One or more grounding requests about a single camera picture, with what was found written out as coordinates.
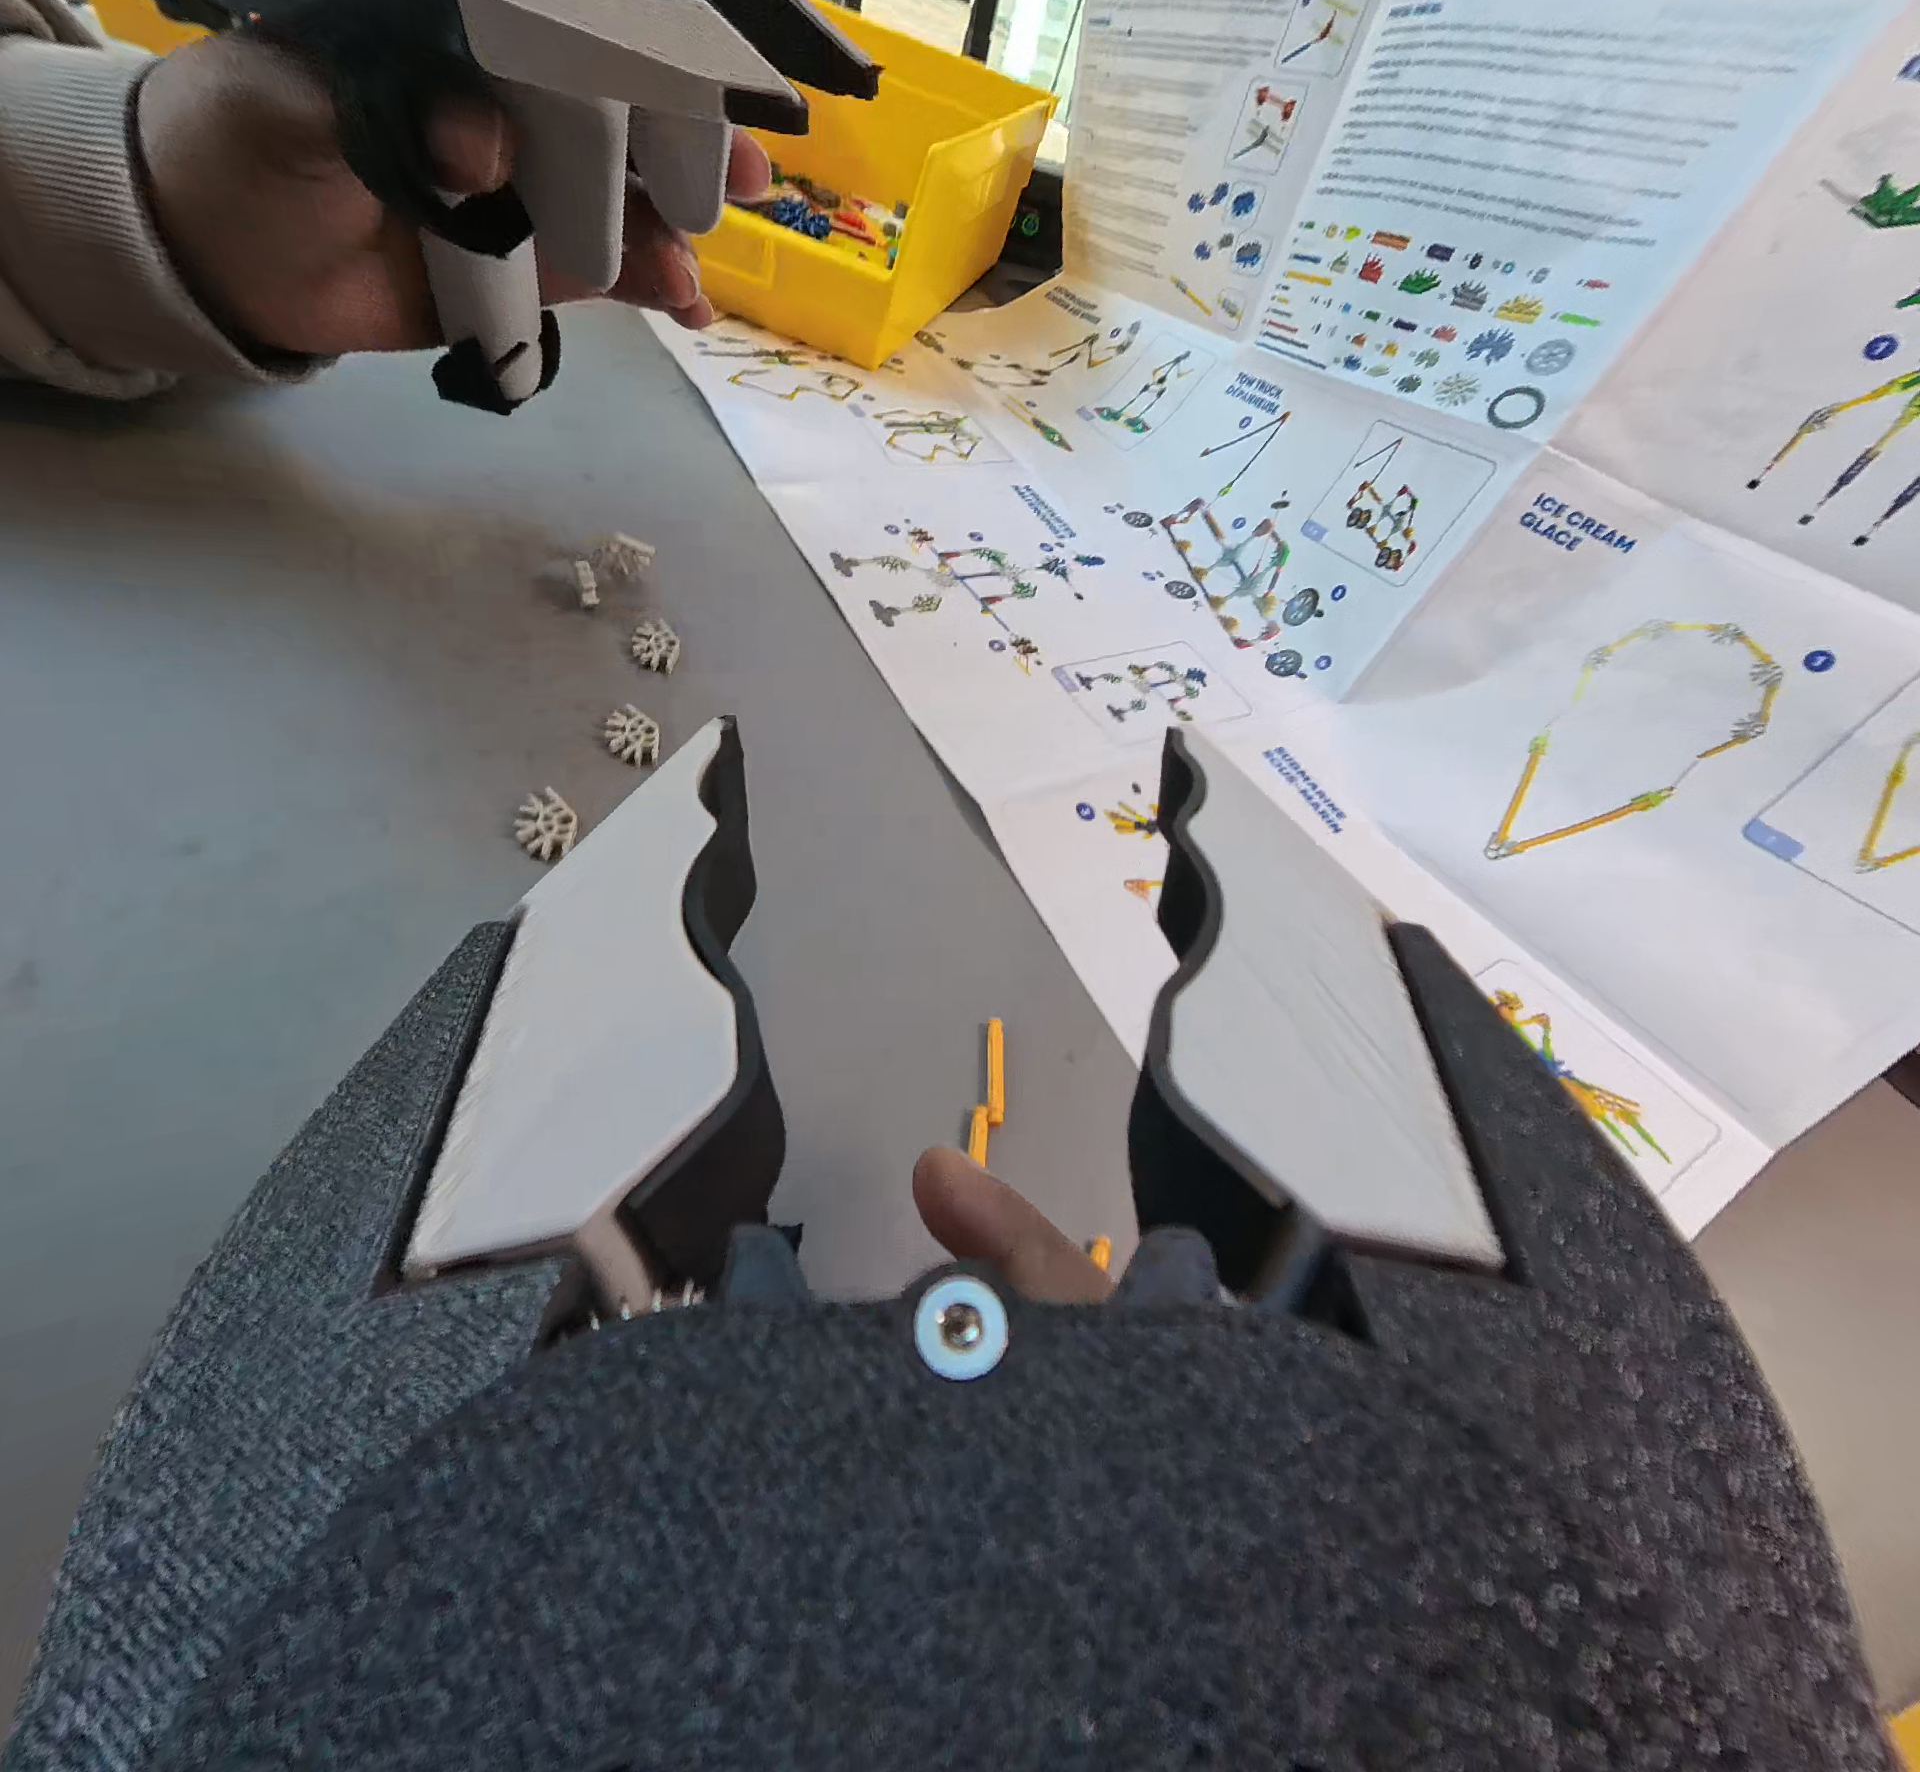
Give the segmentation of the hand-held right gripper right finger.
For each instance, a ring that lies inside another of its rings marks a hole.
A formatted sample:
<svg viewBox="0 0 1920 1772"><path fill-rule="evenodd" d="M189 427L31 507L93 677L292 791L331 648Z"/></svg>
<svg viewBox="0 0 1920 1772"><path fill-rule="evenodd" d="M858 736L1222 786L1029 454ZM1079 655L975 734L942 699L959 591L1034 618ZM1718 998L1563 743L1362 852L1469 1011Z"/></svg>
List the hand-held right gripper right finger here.
<svg viewBox="0 0 1920 1772"><path fill-rule="evenodd" d="M1167 732L1160 815L1174 970L1126 1118L1139 1235L1196 1233L1253 1303L1336 1255L1499 1275L1387 911L1202 732Z"/></svg>

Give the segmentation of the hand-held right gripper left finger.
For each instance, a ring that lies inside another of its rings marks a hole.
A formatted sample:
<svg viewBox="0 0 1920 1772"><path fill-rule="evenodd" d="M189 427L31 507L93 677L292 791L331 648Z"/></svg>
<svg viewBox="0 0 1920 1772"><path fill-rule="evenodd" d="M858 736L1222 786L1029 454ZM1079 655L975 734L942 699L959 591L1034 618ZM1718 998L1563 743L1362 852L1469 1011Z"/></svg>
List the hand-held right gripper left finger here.
<svg viewBox="0 0 1920 1772"><path fill-rule="evenodd" d="M732 945L758 896L721 715L520 900L404 1240L406 1281L580 1265L602 1315L699 1304L786 1124Z"/></svg>

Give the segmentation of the yellow rod parts bin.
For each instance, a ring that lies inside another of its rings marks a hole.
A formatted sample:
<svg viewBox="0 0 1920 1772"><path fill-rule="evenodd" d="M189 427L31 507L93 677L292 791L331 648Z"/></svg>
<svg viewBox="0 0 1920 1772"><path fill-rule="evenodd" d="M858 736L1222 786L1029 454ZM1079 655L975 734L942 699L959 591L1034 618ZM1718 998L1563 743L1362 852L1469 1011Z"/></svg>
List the yellow rod parts bin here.
<svg viewBox="0 0 1920 1772"><path fill-rule="evenodd" d="M758 137L780 173L844 203L905 203L898 250L815 240L734 203L694 246L721 310L879 367L996 266L1055 102L848 8L812 8L875 61L878 95L807 88L808 132Z"/></svg>

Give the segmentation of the person's left forearm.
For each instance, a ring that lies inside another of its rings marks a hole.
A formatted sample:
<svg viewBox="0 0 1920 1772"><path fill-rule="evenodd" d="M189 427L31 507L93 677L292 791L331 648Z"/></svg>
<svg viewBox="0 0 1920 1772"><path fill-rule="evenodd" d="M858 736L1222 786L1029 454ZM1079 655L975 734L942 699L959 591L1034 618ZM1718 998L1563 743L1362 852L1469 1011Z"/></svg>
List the person's left forearm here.
<svg viewBox="0 0 1920 1772"><path fill-rule="evenodd" d="M154 67L62 0L3 0L4 380L120 402L304 382L326 360L231 338L165 249L136 128Z"/></svg>

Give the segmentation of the person's left hand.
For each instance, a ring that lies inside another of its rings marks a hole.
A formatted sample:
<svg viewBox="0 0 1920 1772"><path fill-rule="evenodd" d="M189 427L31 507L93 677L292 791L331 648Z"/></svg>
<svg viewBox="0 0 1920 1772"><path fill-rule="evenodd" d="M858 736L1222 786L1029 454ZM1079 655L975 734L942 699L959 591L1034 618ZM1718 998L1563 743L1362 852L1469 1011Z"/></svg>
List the person's left hand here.
<svg viewBox="0 0 1920 1772"><path fill-rule="evenodd" d="M333 95L308 62L254 36L176 49L134 104L152 217L179 279L262 367L444 344L415 224L352 172ZM426 125L456 196L514 180L519 132L494 104L444 98ZM540 296L610 296L683 329L716 318L699 256L631 180L622 266L607 285L540 252Z"/></svg>

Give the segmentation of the person's right hand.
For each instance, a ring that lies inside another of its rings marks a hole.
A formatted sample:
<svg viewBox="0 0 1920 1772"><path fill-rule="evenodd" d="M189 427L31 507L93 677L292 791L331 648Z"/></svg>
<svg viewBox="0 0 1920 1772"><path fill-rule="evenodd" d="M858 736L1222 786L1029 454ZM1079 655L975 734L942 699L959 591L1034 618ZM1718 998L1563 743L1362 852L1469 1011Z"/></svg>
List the person's right hand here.
<svg viewBox="0 0 1920 1772"><path fill-rule="evenodd" d="M987 1267L1026 1303L1101 1304L1114 1294L1074 1236L963 1152L929 1147L910 1187L925 1230L949 1255Z"/></svg>

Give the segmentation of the heap of colourful small rods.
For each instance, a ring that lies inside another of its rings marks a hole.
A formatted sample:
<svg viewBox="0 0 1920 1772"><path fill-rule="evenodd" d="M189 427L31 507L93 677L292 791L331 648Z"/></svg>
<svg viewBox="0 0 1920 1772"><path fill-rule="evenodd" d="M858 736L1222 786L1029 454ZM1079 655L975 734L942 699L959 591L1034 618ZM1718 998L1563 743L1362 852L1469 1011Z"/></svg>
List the heap of colourful small rods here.
<svg viewBox="0 0 1920 1772"><path fill-rule="evenodd" d="M881 272L896 268L910 217L908 200L841 192L810 175L788 175L777 160L770 166L770 181L758 198L734 198L729 203L843 260Z"/></svg>

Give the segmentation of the black electronic device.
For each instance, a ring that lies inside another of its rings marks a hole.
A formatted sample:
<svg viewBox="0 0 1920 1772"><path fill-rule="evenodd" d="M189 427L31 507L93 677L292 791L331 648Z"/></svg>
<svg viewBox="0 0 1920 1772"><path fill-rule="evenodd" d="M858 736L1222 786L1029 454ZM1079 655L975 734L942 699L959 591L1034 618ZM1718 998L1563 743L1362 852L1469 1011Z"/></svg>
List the black electronic device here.
<svg viewBox="0 0 1920 1772"><path fill-rule="evenodd" d="M1064 168L1037 162L1017 201L997 263L1051 275L1064 260Z"/></svg>

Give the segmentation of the white building instruction sheet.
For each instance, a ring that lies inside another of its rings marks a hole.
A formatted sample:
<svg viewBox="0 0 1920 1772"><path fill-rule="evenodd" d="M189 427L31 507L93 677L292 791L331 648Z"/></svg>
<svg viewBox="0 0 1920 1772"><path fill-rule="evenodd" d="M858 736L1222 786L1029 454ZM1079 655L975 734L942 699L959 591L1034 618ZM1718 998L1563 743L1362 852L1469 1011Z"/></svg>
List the white building instruction sheet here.
<svg viewBox="0 0 1920 1772"><path fill-rule="evenodd" d="M1917 0L1079 0L1061 260L664 341L1133 1052L1185 732L1674 1221L1917 1045Z"/></svg>

